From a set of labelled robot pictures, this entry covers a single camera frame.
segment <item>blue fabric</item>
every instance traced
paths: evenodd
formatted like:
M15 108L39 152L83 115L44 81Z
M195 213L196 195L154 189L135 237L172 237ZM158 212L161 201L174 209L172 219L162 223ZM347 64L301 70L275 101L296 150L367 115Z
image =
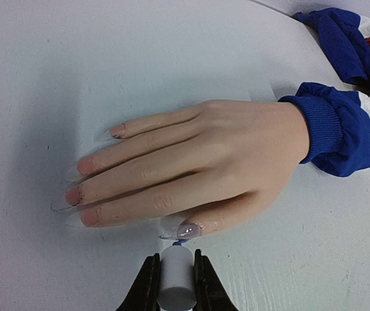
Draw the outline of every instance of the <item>blue fabric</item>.
M357 92L303 83L295 96L280 101L295 104L307 121L310 151L303 163L339 177L370 167L370 118Z
M315 29L323 52L343 82L370 87L370 46L359 31L360 16L339 8L296 18Z

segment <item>white table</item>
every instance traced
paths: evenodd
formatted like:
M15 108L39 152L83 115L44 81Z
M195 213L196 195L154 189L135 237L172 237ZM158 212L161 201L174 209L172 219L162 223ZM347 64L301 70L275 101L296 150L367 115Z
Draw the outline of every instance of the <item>white table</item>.
M350 89L302 24L247 1L0 1L0 310L115 310L166 245L154 222L77 231L50 210L110 125L302 81ZM240 310L370 310L370 170L301 166L261 217L189 247Z

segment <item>white cylinder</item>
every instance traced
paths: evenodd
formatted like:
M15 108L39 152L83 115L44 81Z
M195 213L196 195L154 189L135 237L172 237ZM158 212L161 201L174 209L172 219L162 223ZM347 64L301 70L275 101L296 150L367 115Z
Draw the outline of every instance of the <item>white cylinder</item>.
M159 306L166 311L188 311L196 304L193 254L183 246L170 246L161 254Z

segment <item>mannequin hand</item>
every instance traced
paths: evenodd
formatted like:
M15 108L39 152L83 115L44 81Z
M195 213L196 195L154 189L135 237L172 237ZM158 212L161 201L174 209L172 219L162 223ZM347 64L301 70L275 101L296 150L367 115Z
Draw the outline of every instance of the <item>mannequin hand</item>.
M110 133L123 141L78 163L87 179L67 192L67 202L98 203L82 211L87 227L187 210L172 237L178 239L221 231L263 212L310 144L302 113L287 102L210 100L128 121Z

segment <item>blue ribbed cuff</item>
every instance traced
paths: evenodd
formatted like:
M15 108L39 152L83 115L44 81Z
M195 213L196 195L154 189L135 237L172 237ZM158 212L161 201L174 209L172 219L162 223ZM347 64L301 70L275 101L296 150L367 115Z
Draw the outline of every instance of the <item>blue ribbed cuff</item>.
M310 150L301 163L307 163L320 154L337 152L342 144L343 131L334 107L324 98L284 96L279 102L291 102L305 116L310 135Z

